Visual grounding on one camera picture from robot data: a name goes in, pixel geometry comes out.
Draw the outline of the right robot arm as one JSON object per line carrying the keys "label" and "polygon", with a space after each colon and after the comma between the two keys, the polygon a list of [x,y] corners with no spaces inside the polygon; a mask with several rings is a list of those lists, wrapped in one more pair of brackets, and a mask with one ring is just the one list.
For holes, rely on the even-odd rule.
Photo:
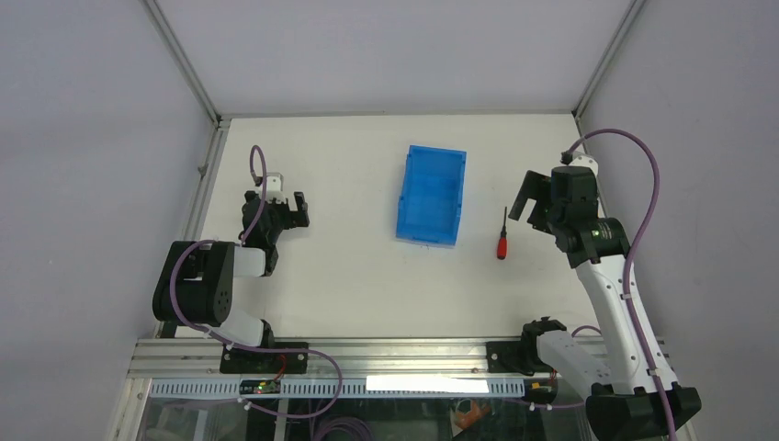
{"label": "right robot arm", "polygon": [[599,214],[596,176],[584,166],[559,166],[550,175],[529,171],[508,213],[550,234],[583,285],[604,340],[601,361],[549,318],[525,325],[526,370],[546,365],[583,398],[599,440],[675,439],[702,409],[696,388],[680,384],[652,333],[627,265],[631,250],[621,222]]}

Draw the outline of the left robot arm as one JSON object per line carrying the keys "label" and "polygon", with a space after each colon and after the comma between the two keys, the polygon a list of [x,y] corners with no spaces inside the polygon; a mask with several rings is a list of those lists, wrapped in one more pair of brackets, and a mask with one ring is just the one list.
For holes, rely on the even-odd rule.
{"label": "left robot arm", "polygon": [[291,208],[282,194],[261,199],[245,193],[242,223],[253,226],[244,244],[206,240],[176,241],[170,246],[152,294],[152,313],[160,322],[189,326],[228,347],[276,348],[268,321],[239,309],[233,302],[233,281],[239,277],[270,277],[279,254],[282,232],[310,226],[302,192],[293,194]]}

